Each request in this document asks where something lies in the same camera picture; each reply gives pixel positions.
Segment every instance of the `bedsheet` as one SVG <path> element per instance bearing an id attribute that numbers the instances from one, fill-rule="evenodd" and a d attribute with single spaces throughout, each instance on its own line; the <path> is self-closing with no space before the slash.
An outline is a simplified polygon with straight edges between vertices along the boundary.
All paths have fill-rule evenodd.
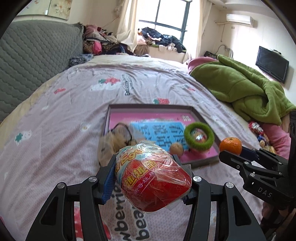
<path id="1" fill-rule="evenodd" d="M 152 58 L 98 56 L 46 82 L 0 125 L 0 216 L 16 241 L 25 240 L 57 183 L 80 183 L 97 173 L 107 107 L 123 103 L 190 105 L 220 139 L 234 136 L 246 147 L 259 148 L 245 123 L 190 77 L 187 67 Z M 193 172 L 211 183 L 233 182 L 261 219 L 262 202 L 243 190 L 237 170 L 219 162 Z M 115 241 L 181 241 L 190 210 L 180 203 L 172 211 L 139 212 L 118 185 L 100 206 L 108 237 Z M 215 219 L 212 204 L 209 240 Z M 80 231 L 76 233 L 81 241 Z"/>

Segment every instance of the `television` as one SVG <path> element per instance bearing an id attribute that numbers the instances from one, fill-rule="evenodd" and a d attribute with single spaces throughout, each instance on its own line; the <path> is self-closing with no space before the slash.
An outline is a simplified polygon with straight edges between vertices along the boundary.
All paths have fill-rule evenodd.
<path id="1" fill-rule="evenodd" d="M 289 61 L 278 52 L 259 46 L 256 65 L 276 80 L 285 83 L 289 68 Z"/>

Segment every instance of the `headboard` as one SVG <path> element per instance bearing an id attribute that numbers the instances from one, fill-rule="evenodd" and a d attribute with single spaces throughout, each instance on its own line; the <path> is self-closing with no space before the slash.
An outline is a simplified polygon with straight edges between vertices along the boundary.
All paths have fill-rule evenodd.
<path id="1" fill-rule="evenodd" d="M 10 24 L 0 39 L 0 122 L 44 82 L 83 53 L 83 26 L 28 20 Z"/>

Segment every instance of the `mandarin orange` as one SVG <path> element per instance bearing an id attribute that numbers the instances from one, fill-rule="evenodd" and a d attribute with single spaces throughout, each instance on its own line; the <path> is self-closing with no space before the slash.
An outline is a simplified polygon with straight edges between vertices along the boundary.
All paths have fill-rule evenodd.
<path id="1" fill-rule="evenodd" d="M 233 154 L 240 155 L 242 152 L 242 142 L 236 137 L 228 137 L 221 141 L 219 150 L 229 151 Z"/>

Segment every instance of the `window frame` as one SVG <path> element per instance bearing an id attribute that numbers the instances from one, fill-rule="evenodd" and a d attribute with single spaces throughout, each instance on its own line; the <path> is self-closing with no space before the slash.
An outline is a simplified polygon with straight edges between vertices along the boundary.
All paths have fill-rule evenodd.
<path id="1" fill-rule="evenodd" d="M 191 1 L 179 0 L 179 1 L 186 2 L 186 7 L 185 7 L 185 12 L 184 12 L 184 18 L 183 18 L 182 28 L 177 28 L 177 27 L 174 27 L 174 26 L 171 26 L 171 25 L 167 25 L 167 24 L 163 24 L 163 23 L 158 23 L 157 22 L 158 12 L 159 12 L 159 7 L 160 7 L 160 1 L 161 0 L 159 0 L 159 2 L 158 2 L 158 7 L 157 7 L 155 21 L 154 22 L 151 22 L 151 21 L 146 21 L 146 20 L 139 20 L 139 22 L 151 23 L 151 24 L 154 24 L 155 26 L 156 25 L 159 25 L 159 26 L 162 26 L 162 27 L 167 27 L 167 28 L 172 28 L 174 30 L 178 30 L 178 31 L 181 32 L 180 43 L 183 43 L 184 35 L 185 35 L 185 32 L 187 31 L 186 30 L 186 25 L 187 25 L 187 20 L 188 20 L 189 7 L 190 7 L 190 3 L 192 2 L 192 0 Z"/>

